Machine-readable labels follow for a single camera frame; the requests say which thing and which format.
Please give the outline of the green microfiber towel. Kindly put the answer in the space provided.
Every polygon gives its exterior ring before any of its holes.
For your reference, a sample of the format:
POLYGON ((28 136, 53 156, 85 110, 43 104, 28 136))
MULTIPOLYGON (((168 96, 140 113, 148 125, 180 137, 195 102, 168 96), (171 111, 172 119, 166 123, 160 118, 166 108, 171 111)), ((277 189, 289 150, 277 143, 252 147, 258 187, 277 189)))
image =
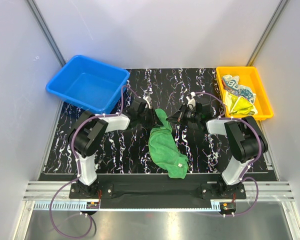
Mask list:
POLYGON ((188 171, 188 157, 177 148, 172 136, 172 126, 167 121, 166 112, 157 108, 155 113, 162 126, 154 127, 150 131, 148 148, 152 161, 172 179, 184 179, 188 171))

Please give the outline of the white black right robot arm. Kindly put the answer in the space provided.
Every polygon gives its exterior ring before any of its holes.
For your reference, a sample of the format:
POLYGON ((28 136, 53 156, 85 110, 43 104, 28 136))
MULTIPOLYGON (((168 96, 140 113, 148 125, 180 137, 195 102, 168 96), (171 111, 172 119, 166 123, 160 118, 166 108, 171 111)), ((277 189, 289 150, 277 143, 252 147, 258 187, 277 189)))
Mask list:
POLYGON ((213 116, 209 104, 190 103, 183 104, 166 120, 182 126, 192 123, 198 130, 207 134, 227 137, 231 159, 215 187, 215 192, 225 199, 239 189, 253 161, 268 151, 268 143, 252 116, 236 119, 217 118, 213 116))

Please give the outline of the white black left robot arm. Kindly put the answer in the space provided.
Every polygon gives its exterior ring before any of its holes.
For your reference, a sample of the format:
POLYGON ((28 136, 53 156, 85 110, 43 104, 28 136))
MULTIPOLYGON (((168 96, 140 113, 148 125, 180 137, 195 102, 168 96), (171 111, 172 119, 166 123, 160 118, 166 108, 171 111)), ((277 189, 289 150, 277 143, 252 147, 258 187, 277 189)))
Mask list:
POLYGON ((77 165, 77 189, 87 198, 100 193, 95 170, 95 153, 105 133, 125 131, 137 125, 153 129, 163 124, 151 107, 151 98, 135 98, 127 107, 114 114, 93 114, 85 111, 72 127, 68 142, 77 165))

